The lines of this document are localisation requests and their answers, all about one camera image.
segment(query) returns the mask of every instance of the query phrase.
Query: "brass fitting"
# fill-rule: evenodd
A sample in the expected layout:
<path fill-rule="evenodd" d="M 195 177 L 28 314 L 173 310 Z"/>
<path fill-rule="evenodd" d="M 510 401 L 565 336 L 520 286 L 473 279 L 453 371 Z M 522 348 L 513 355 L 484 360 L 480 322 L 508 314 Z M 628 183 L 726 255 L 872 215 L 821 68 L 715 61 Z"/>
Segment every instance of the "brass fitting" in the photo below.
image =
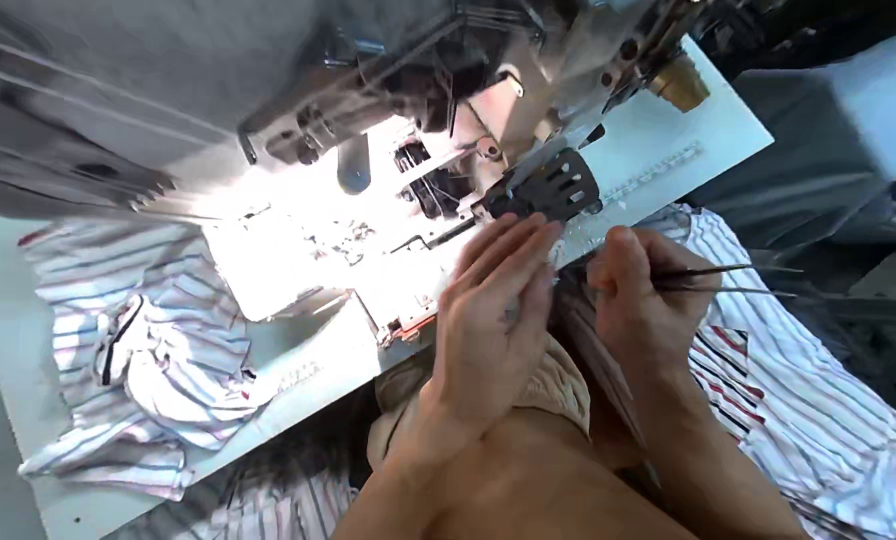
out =
<path fill-rule="evenodd" d="M 711 95 L 702 75 L 695 69 L 695 63 L 683 53 L 662 67 L 647 89 L 682 113 L 701 105 Z"/>

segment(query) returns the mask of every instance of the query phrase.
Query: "finger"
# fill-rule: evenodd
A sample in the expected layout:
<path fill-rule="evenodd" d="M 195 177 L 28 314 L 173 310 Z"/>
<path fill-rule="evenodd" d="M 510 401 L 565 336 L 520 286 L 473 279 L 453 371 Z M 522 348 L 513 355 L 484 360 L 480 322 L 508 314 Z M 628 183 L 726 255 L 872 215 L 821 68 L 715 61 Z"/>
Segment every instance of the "finger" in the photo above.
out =
<path fill-rule="evenodd" d="M 457 280 L 465 274 L 466 270 L 475 264 L 485 250 L 495 243 L 508 229 L 510 229 L 518 221 L 518 216 L 508 212 L 498 219 L 489 223 L 478 234 L 475 235 L 461 250 L 461 255 L 457 258 L 454 266 L 452 281 Z"/>
<path fill-rule="evenodd" d="M 592 289 L 608 289 L 614 284 L 611 277 L 609 263 L 609 250 L 601 247 L 595 256 L 584 265 L 585 277 L 588 281 L 588 287 Z"/>
<path fill-rule="evenodd" d="M 634 233 L 645 247 L 652 275 L 679 270 L 704 270 L 714 266 L 708 259 L 657 231 L 634 228 Z M 688 277 L 687 281 L 694 287 L 718 289 L 722 284 L 722 276 L 721 274 L 693 276 Z M 666 304 L 682 313 L 704 313 L 714 293 L 666 292 L 662 296 Z"/>
<path fill-rule="evenodd" d="M 512 253 L 518 250 L 535 231 L 545 224 L 545 216 L 534 213 L 506 230 L 485 249 L 475 262 L 457 279 L 463 289 L 477 288 Z"/>
<path fill-rule="evenodd" d="M 633 228 L 632 231 L 645 248 L 652 275 L 679 270 L 702 270 L 713 266 L 704 257 L 656 230 Z"/>
<path fill-rule="evenodd" d="M 528 281 L 521 292 L 521 309 L 518 321 L 511 329 L 508 343 L 518 351 L 521 358 L 530 358 L 535 351 L 543 350 L 548 314 L 552 309 L 552 278 L 555 268 L 543 264 Z"/>
<path fill-rule="evenodd" d="M 558 221 L 538 228 L 517 251 L 498 265 L 480 288 L 487 297 L 502 305 L 516 297 L 526 288 L 538 268 L 548 263 L 548 254 L 561 235 L 562 224 Z"/>
<path fill-rule="evenodd" d="M 604 272 L 617 284 L 618 296 L 642 298 L 655 293 L 648 253 L 631 228 L 611 227 L 604 251 Z"/>

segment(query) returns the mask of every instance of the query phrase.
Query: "striped fabric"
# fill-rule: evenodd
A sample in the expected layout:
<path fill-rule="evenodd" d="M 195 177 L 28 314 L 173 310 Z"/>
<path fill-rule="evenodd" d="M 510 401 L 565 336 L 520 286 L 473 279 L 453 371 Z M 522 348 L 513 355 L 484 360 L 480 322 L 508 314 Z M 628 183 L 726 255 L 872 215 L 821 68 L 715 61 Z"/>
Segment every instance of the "striped fabric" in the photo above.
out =
<path fill-rule="evenodd" d="M 204 238 L 181 224 L 67 220 L 19 245 L 55 314 L 72 418 L 19 474 L 179 500 L 191 482 L 180 443 L 217 450 L 272 397 L 251 394 L 246 321 Z M 96 364 L 112 359 L 103 376 Z"/>
<path fill-rule="evenodd" d="M 272 441 L 105 540 L 328 540 L 358 494 L 328 454 Z"/>
<path fill-rule="evenodd" d="M 640 226 L 714 264 L 750 261 L 717 214 L 671 205 Z M 594 332 L 590 291 L 565 280 L 555 296 L 581 359 L 639 441 L 631 392 Z M 754 270 L 728 288 L 766 289 Z M 849 374 L 777 298 L 718 293 L 688 366 L 739 449 L 790 501 L 814 538 L 896 537 L 896 411 Z"/>
<path fill-rule="evenodd" d="M 750 261 L 731 228 L 707 210 L 692 216 L 685 245 L 713 264 Z M 751 269 L 725 274 L 722 284 L 766 289 Z M 757 407 L 763 421 L 739 448 L 798 502 L 806 529 L 850 537 L 843 526 L 828 526 L 834 519 L 864 537 L 896 537 L 896 411 L 771 295 L 718 293 L 702 325 L 747 334 L 743 380 L 765 397 Z"/>

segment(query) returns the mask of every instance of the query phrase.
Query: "hand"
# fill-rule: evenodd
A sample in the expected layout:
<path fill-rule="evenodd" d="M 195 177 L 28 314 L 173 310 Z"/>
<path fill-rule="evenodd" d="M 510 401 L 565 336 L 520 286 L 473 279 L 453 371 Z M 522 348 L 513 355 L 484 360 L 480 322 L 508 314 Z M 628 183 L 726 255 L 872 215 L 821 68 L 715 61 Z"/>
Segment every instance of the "hand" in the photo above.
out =
<path fill-rule="evenodd" d="M 544 358 L 554 276 L 548 253 L 561 233 L 540 213 L 521 221 L 502 215 L 465 246 L 441 295 L 421 406 L 469 439 L 509 411 Z"/>
<path fill-rule="evenodd" d="M 604 248 L 588 263 L 588 286 L 598 289 L 598 337 L 625 372 L 687 370 L 688 349 L 714 293 L 658 292 L 652 275 L 711 267 L 654 230 L 611 228 Z M 691 283 L 714 289 L 721 279 L 696 276 Z"/>

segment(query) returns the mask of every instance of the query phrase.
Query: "white table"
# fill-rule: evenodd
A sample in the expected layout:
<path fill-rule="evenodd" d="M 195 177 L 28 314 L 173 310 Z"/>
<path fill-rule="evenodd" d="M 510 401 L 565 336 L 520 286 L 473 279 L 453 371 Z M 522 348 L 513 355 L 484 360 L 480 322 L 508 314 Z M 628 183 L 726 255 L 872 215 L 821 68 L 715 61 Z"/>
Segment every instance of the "white table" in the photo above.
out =
<path fill-rule="evenodd" d="M 695 44 L 686 39 L 685 48 L 711 97 L 681 114 L 641 92 L 608 114 L 605 136 L 581 152 L 598 180 L 605 209 L 569 222 L 564 261 L 600 245 L 611 226 L 634 224 L 772 142 Z M 34 295 L 34 274 L 15 247 L 22 235 L 43 225 L 0 218 L 0 391 L 23 459 L 69 424 L 51 357 L 52 313 Z M 270 286 L 261 290 L 272 293 L 277 283 Z M 392 291 L 398 286 L 397 278 L 374 285 Z M 321 317 L 251 325 L 249 363 L 262 373 L 295 370 L 298 383 L 221 451 L 190 454 L 195 477 L 217 471 L 430 343 L 430 332 L 423 332 L 412 344 L 379 351 L 366 316 L 358 301 L 348 301 L 328 322 Z M 38 478 L 32 485 L 52 540 L 98 538 L 159 503 L 156 497 L 52 478 Z"/>

